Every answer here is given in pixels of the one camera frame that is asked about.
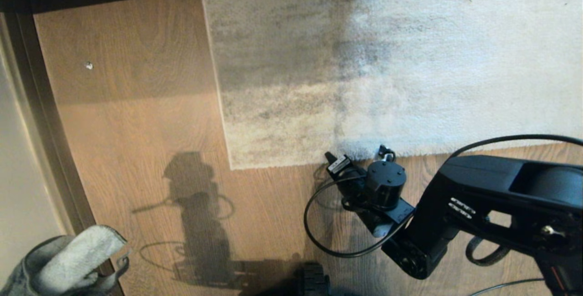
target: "wall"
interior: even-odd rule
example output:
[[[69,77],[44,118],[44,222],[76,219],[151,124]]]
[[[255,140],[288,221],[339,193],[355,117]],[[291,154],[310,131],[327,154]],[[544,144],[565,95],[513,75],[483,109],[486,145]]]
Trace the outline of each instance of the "wall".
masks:
[[[31,248],[64,233],[0,58],[0,286]]]

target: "gray cloth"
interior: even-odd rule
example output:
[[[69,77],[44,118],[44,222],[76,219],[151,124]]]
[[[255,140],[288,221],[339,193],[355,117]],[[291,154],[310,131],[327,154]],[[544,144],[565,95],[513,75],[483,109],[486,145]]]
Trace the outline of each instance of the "gray cloth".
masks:
[[[59,236],[46,240],[17,265],[0,296],[106,296],[129,268],[129,259],[127,256],[118,259],[118,271],[110,276],[100,276],[94,269],[123,244],[125,240],[115,230],[99,225],[90,227],[76,238]],[[77,256],[80,248],[86,248],[86,251]],[[69,271],[71,275],[87,272],[76,281],[67,282],[71,275],[63,273],[68,267],[74,269]],[[70,287],[56,291],[54,286],[62,286],[64,281]]]

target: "wooden floor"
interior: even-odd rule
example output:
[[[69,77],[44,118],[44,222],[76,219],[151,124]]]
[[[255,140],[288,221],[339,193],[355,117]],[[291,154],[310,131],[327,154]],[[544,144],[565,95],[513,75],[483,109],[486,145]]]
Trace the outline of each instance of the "wooden floor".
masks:
[[[541,276],[516,252],[492,267],[470,264],[464,233],[425,281],[381,251],[336,259],[315,249],[302,213],[325,178],[318,165],[229,169],[201,0],[127,0],[35,20],[95,218],[120,231],[133,250],[121,279],[126,295],[254,295],[305,260],[324,265],[335,294],[362,296],[465,295]],[[576,151],[555,144],[492,153],[581,163]],[[445,158],[399,159],[409,177],[404,198],[416,204]],[[315,207],[316,235],[337,250],[373,242],[354,215],[337,210],[336,196],[330,192]],[[543,283],[490,293],[535,294],[550,293]]]

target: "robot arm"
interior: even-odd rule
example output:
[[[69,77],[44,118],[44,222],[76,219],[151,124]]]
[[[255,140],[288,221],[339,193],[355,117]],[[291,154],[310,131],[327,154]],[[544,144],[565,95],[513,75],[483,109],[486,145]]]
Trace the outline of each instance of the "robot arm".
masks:
[[[462,230],[476,236],[466,250],[473,263],[491,265],[516,250],[535,259],[554,295],[583,294],[583,167],[483,155],[455,157],[461,151],[439,169],[416,208],[400,198],[406,175],[394,163],[394,153],[393,161],[374,162],[366,171],[346,155],[326,157],[330,176],[339,181],[343,207],[355,211],[374,236],[394,233],[382,250],[410,276],[429,277]],[[388,152],[381,146],[379,155]],[[511,215],[510,227],[490,222],[490,211]],[[413,212],[408,227],[395,232]],[[475,260],[472,252],[482,239],[500,248]]]

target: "white rug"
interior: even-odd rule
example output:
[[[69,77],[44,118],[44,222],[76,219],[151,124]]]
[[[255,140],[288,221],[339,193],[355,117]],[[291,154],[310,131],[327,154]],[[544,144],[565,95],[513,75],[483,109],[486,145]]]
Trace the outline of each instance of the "white rug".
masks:
[[[204,5],[233,169],[582,135],[581,0]]]

